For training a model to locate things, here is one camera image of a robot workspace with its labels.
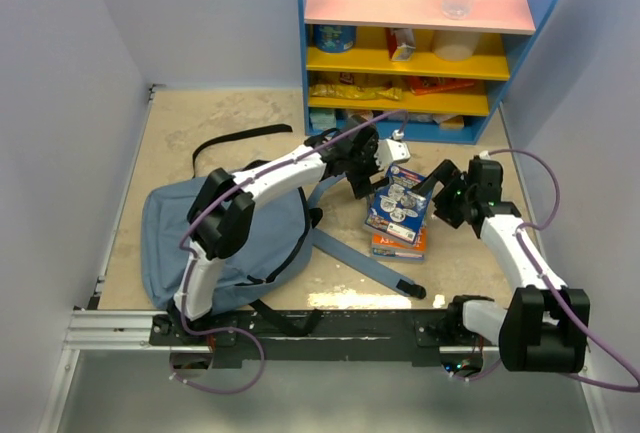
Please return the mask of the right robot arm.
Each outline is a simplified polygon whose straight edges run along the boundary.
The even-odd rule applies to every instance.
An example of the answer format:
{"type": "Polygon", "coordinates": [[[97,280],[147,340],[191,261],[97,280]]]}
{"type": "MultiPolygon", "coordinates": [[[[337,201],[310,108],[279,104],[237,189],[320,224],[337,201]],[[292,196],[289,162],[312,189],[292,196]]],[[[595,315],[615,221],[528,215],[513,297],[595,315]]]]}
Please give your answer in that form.
{"type": "Polygon", "coordinates": [[[438,328],[459,346],[478,336],[496,345],[509,371],[577,373],[587,338],[578,325],[589,320],[590,300],[570,288],[521,229],[517,206],[502,198],[503,168],[474,156],[467,170],[442,161],[417,194],[433,196],[434,214],[453,228],[468,224],[493,254],[512,290],[508,307],[478,295],[457,295],[438,328]]]}

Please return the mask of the blue student backpack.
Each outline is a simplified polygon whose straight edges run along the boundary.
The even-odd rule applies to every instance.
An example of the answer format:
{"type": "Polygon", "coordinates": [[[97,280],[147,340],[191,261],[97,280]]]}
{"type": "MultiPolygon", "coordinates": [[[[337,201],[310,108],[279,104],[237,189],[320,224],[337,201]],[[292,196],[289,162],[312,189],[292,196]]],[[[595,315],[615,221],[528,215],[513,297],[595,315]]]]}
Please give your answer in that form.
{"type": "MultiPolygon", "coordinates": [[[[142,211],[140,247],[142,283],[151,303],[166,312],[168,292],[181,280],[186,266],[187,255],[178,244],[187,229],[187,211],[199,190],[198,187],[190,185],[190,180],[153,190],[145,200],[142,211]]],[[[331,186],[325,186],[320,191],[312,185],[305,187],[304,193],[310,197],[312,207],[318,208],[319,199],[331,186]]],[[[322,217],[310,235],[312,248],[316,227],[322,217]]],[[[262,300],[264,296],[261,297],[258,307],[253,309],[287,336],[307,336],[314,330],[322,316],[320,311],[314,310],[304,322],[295,323],[268,307],[262,300]]],[[[207,329],[203,335],[211,335],[214,331],[215,328],[207,329]]]]}

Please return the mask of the blue treehouse book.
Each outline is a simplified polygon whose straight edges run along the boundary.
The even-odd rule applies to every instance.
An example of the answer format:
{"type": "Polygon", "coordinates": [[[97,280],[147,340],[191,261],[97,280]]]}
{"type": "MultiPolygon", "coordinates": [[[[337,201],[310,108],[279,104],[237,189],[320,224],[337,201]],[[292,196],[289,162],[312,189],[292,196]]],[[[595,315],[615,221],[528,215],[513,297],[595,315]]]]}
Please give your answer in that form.
{"type": "Polygon", "coordinates": [[[363,228],[403,246],[413,247],[424,226],[431,193],[421,196],[412,188],[425,177],[402,166],[392,165],[385,179],[388,183],[368,201],[363,228]]]}

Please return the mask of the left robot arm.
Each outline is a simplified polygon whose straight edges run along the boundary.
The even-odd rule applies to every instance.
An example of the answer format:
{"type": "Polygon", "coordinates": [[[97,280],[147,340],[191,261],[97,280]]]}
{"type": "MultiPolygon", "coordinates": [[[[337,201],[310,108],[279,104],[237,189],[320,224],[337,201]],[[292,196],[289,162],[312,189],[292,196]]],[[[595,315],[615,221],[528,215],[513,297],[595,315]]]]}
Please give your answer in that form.
{"type": "Polygon", "coordinates": [[[382,184],[372,176],[409,158],[403,136],[396,130],[382,139],[374,121],[355,116],[343,129],[310,136],[275,160],[236,172],[217,168],[190,180],[199,190],[178,244],[186,266],[168,292],[173,335],[196,345],[209,319],[257,308],[262,296],[304,270],[310,235],[322,217],[305,187],[320,191],[346,179],[358,199],[375,192],[382,184]]]}

